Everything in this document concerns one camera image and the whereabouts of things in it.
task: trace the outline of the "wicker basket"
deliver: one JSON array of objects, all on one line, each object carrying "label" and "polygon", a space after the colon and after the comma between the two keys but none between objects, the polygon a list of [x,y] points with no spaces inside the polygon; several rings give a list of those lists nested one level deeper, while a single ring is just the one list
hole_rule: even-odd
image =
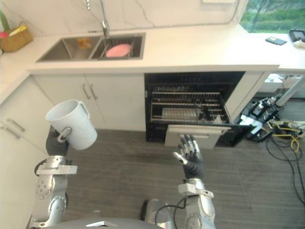
[{"label": "wicker basket", "polygon": [[21,49],[26,44],[30,43],[33,40],[32,35],[30,34],[29,30],[26,28],[25,30],[16,33],[15,35],[4,37],[1,39],[1,49],[5,52],[15,52]]}]

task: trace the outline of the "drawer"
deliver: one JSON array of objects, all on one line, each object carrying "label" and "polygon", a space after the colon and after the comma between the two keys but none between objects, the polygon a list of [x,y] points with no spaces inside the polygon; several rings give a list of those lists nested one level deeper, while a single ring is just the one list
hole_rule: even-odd
[{"label": "drawer", "polygon": [[226,126],[208,125],[168,125],[165,146],[177,146],[181,143],[180,135],[193,135],[200,148],[212,149],[219,137],[230,130]]}]

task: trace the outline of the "pitcher handle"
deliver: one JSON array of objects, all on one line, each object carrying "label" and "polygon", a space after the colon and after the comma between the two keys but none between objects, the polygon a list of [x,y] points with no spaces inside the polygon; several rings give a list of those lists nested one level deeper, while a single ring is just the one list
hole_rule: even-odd
[{"label": "pitcher handle", "polygon": [[88,118],[90,118],[90,114],[88,109],[86,108],[85,104],[82,101],[79,101],[80,105],[82,106],[83,110],[85,111],[85,113],[87,114]]}]

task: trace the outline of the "drawer handle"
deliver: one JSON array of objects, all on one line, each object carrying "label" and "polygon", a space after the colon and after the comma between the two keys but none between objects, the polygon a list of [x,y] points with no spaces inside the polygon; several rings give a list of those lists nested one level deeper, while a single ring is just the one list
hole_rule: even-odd
[{"label": "drawer handle", "polygon": [[83,91],[85,92],[85,95],[87,97],[87,99],[90,99],[91,97],[88,95],[88,93],[86,92],[86,89],[85,89],[85,84],[82,85],[82,89]]},{"label": "drawer handle", "polygon": [[16,139],[20,139],[20,136],[18,134],[16,134],[14,131],[12,131],[11,129],[5,127],[5,126],[1,126],[0,127],[1,130],[4,130],[8,133],[10,133],[11,135],[13,135]]},{"label": "drawer handle", "polygon": [[94,93],[93,84],[90,85],[90,90],[91,90],[91,92],[92,92],[92,94],[93,94],[94,100],[97,100],[98,97],[97,97],[97,96],[95,95],[95,93]]},{"label": "drawer handle", "polygon": [[16,121],[12,120],[11,118],[8,118],[6,121],[8,121],[9,123],[12,123],[14,126],[18,127],[21,132],[25,131],[25,129],[21,125],[19,125]]},{"label": "drawer handle", "polygon": [[194,138],[195,139],[199,139],[199,138],[205,138],[205,139],[208,139],[210,136],[209,135],[194,135]]}]

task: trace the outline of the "white countertop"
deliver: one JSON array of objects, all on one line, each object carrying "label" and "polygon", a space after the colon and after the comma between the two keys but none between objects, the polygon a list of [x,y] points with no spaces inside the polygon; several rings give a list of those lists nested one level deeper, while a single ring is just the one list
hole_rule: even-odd
[{"label": "white countertop", "polygon": [[[240,25],[175,27],[111,34],[138,32],[146,33],[142,60],[36,63],[61,36],[35,37],[19,51],[4,53],[0,57],[0,104],[30,74],[281,69],[305,72],[305,49],[293,47],[290,40],[283,46],[267,43],[264,40],[268,35],[247,33]],[[74,34],[71,37],[86,35],[99,34]],[[282,39],[287,36],[280,35],[277,37]]]}]

